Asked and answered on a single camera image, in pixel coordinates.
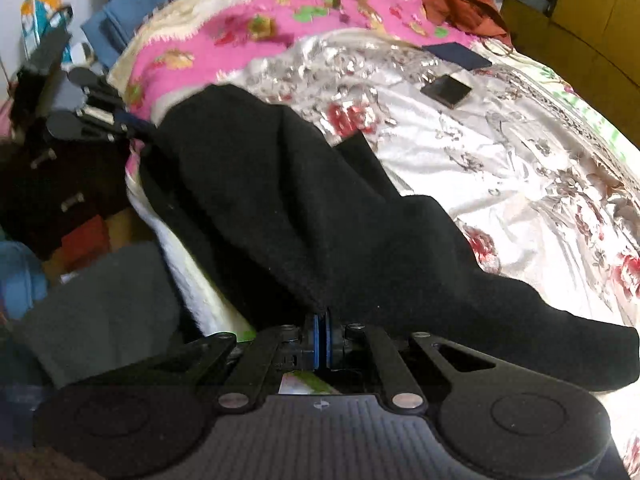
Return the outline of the black pants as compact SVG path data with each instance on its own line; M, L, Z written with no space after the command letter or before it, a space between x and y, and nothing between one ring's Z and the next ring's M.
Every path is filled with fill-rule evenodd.
M436 200L403 196L361 134L326 143L287 106L210 86L146 141L154 211L256 330L333 314L418 330L590 391L639 377L630 327L548 306L485 272Z

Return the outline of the white fleece underblanket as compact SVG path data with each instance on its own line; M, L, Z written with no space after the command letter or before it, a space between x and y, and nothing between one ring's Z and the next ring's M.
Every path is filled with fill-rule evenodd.
M225 332L235 334L239 342L253 340L254 328L209 281L178 236L152 208L139 176L139 162L140 156L131 154L126 163L129 201L160 242L171 276L196 326L204 336Z

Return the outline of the pink floral blanket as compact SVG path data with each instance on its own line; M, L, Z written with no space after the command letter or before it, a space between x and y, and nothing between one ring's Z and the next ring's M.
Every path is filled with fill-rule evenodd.
M207 86L297 40L343 28L418 47L475 36L426 17L422 0L174 0L140 26L108 73L129 109L149 119L166 93Z

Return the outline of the floral silver bedspread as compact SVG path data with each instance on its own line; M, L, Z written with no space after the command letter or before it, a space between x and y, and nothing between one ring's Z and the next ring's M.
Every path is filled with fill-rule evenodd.
M591 114L520 56L464 70L405 42L347 29L299 40L224 76L292 107L331 144L367 137L404 195L447 211L486 272L529 284L551 307L639 325L639 176ZM472 88L455 108L421 88Z

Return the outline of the black phone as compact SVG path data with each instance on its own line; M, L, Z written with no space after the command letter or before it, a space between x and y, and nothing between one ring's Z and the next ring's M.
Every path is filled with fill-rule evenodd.
M421 88L421 93L448 108L455 108L472 88L449 75L440 76Z

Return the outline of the rust red garment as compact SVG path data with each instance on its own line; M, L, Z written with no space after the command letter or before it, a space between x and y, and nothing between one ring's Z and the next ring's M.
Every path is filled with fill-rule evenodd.
M435 25L448 23L460 32L491 38L512 47L506 21L494 0L422 0L426 18Z

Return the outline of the yellow wooden wardrobe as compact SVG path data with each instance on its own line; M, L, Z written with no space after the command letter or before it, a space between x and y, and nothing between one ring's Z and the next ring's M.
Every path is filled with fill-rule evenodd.
M639 0L502 0L516 50L639 143Z

